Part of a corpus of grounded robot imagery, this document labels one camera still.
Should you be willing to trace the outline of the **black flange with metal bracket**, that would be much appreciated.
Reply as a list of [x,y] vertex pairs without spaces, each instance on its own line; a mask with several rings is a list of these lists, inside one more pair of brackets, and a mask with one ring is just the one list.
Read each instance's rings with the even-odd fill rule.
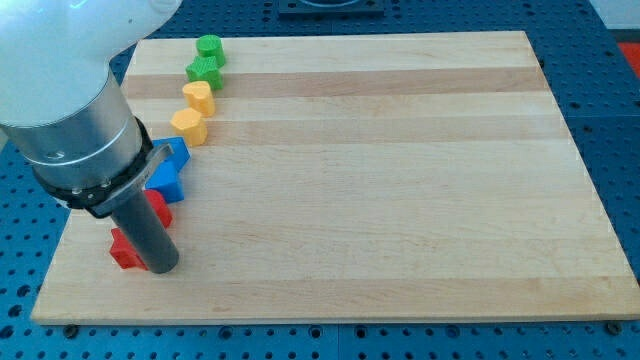
[[56,164],[51,167],[34,167],[36,180],[51,196],[61,200],[71,209],[84,209],[96,218],[105,218],[119,209],[131,210],[134,197],[142,192],[156,169],[173,154],[168,143],[155,146],[143,123],[135,118],[127,123],[134,130],[138,142],[133,159],[116,169],[113,176],[100,177],[115,161],[117,151],[113,144],[71,165]]

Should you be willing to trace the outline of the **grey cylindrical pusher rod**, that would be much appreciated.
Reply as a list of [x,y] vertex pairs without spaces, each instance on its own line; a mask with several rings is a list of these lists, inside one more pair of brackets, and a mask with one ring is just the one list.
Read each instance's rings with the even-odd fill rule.
[[156,274],[167,273],[177,265],[179,252],[144,191],[116,208],[112,219],[137,251],[147,270]]

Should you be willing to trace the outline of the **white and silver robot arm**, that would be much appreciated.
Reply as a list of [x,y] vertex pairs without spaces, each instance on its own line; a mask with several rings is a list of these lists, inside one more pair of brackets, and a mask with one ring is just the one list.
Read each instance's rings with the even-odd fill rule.
[[180,0],[1,4],[1,128],[44,190],[110,217],[146,267],[179,253],[143,188],[173,150],[153,145],[110,61],[165,24]]

